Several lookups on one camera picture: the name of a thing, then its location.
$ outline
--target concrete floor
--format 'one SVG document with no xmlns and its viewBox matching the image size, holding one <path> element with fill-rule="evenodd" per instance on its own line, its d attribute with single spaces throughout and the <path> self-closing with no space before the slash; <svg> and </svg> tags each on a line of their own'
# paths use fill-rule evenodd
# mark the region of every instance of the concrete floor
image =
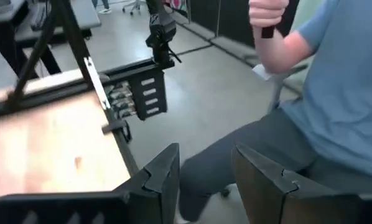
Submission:
<svg viewBox="0 0 372 224">
<path fill-rule="evenodd" d="M 144 42 L 149 35 L 146 8 L 141 15 L 133 17 L 121 12 L 121 3 L 112 4 L 112 8 L 112 14 L 99 15 L 102 26 L 92 30 L 93 37 L 87 42 L 98 70 L 151 56 Z M 178 27 L 170 46 L 175 52 L 183 52 L 207 44 Z M 62 70 L 77 67 L 68 45 L 55 46 L 52 50 Z M 140 167 L 172 142 L 180 143 L 181 160 L 184 160 L 266 112 L 271 84 L 255 76 L 245 64 L 215 47 L 180 58 L 183 63 L 165 71 L 168 113 L 146 121 L 128 119 L 134 136 L 130 147 Z M 40 65 L 37 73 L 47 75 Z M 0 87 L 15 81 L 13 71 L 0 56 Z M 295 96 L 284 90 L 282 97 Z M 203 214 L 202 223 L 248 223 L 237 190 L 226 200 L 214 196 Z"/>
</svg>

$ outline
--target black leg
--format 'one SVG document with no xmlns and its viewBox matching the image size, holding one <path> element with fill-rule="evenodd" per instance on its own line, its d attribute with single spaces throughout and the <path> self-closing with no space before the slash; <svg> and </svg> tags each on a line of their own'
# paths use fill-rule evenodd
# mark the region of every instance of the black leg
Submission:
<svg viewBox="0 0 372 224">
<path fill-rule="evenodd" d="M 47 47 L 45 51 L 42 53 L 41 60 L 44 63 L 45 67 L 47 68 L 49 74 L 54 75 L 62 72 L 49 47 Z"/>
<path fill-rule="evenodd" d="M 0 24 L 0 53 L 12 67 L 17 76 L 27 62 L 27 56 L 14 40 L 14 28 L 10 23 Z M 31 78 L 38 78 L 35 71 Z"/>
</svg>

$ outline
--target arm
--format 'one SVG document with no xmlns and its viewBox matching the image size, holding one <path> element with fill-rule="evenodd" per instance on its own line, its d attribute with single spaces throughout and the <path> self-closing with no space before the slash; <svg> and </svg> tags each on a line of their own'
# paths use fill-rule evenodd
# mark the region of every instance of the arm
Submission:
<svg viewBox="0 0 372 224">
<path fill-rule="evenodd" d="M 262 39 L 262 26 L 253 24 L 256 50 L 266 70 L 271 73 L 288 71 L 316 53 L 337 4 L 338 0 L 326 0 L 310 21 L 286 37 L 275 31 L 272 39 Z"/>
</svg>

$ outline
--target chair wheel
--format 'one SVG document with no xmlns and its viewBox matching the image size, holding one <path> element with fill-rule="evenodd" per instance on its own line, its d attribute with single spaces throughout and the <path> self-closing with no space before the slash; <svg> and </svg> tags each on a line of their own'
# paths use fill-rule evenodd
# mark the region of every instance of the chair wheel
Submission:
<svg viewBox="0 0 372 224">
<path fill-rule="evenodd" d="M 223 198 L 227 198 L 227 197 L 229 197 L 230 190 L 229 189 L 223 189 L 220 193 L 221 193 L 221 196 Z"/>
</svg>

